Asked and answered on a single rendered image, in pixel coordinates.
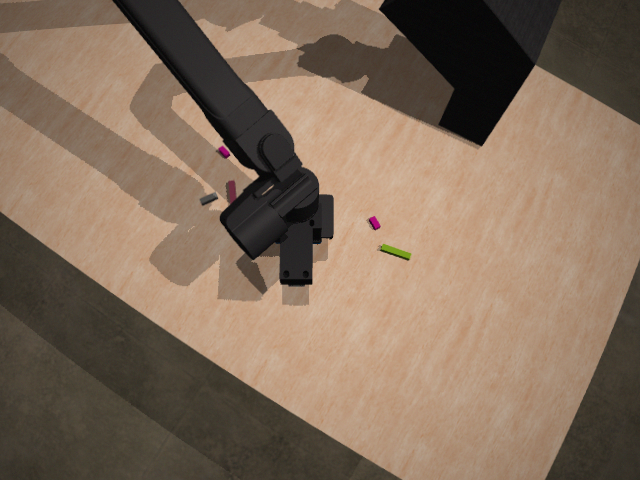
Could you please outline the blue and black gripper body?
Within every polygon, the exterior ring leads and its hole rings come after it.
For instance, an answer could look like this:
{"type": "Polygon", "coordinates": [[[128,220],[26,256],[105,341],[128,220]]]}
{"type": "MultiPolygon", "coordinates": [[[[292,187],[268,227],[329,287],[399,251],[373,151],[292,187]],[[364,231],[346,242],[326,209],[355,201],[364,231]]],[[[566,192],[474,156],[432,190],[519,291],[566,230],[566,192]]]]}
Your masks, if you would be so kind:
{"type": "MultiPolygon", "coordinates": [[[[313,243],[320,243],[322,238],[329,238],[331,240],[334,235],[334,197],[330,194],[319,194],[319,203],[322,204],[321,239],[313,239],[313,243]]],[[[303,223],[311,219],[316,212],[308,219],[302,221],[292,221],[287,218],[286,220],[291,223],[303,223]]]]}

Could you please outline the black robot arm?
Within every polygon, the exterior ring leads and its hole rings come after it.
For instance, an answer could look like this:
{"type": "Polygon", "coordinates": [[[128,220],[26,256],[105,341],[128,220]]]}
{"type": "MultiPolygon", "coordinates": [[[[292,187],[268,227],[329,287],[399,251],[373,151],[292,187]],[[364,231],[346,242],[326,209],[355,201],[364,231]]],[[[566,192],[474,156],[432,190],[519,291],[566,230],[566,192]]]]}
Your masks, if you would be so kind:
{"type": "Polygon", "coordinates": [[[236,159],[259,170],[259,177],[220,214],[229,235],[252,260],[280,239],[280,284],[312,285],[313,239],[321,239],[322,231],[319,181],[301,167],[289,131],[238,77],[179,0],[112,1],[236,159]],[[315,212],[303,223],[286,220],[302,221],[315,212]]]}

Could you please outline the short magenta block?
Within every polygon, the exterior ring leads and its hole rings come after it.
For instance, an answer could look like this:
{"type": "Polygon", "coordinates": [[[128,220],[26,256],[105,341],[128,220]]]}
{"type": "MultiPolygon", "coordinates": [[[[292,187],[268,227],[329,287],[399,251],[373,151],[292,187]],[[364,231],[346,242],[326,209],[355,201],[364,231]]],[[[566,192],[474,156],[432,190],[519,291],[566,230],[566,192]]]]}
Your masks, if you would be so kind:
{"type": "Polygon", "coordinates": [[[379,224],[379,222],[377,221],[375,216],[370,218],[369,222],[371,223],[371,225],[374,228],[374,230],[377,230],[377,229],[379,229],[381,227],[381,225],[379,224]]]}
{"type": "Polygon", "coordinates": [[[230,156],[230,153],[225,149],[225,147],[222,145],[219,148],[219,152],[227,159],[230,156]]]}

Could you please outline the dark pink rectangular rod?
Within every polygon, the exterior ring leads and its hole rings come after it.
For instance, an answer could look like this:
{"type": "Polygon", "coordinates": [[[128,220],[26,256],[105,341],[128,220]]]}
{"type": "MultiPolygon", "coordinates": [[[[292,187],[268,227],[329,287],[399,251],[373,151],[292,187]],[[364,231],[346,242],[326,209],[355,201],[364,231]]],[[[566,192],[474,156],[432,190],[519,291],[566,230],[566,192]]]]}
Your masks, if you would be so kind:
{"type": "Polygon", "coordinates": [[[229,181],[230,204],[236,199],[235,181],[229,181]]]}

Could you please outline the grey rod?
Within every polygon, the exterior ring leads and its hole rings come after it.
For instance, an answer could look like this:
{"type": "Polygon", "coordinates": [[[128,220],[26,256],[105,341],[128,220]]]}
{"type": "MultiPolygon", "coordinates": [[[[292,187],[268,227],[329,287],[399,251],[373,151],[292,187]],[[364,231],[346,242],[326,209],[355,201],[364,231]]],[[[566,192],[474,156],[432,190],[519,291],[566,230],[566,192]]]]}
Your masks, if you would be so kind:
{"type": "Polygon", "coordinates": [[[209,195],[207,195],[205,197],[200,198],[199,200],[200,200],[202,206],[204,206],[204,205],[206,205],[206,204],[208,204],[210,202],[213,202],[213,201],[215,201],[217,199],[218,199],[218,196],[217,196],[216,192],[214,192],[214,193],[211,193],[211,194],[209,194],[209,195]]]}

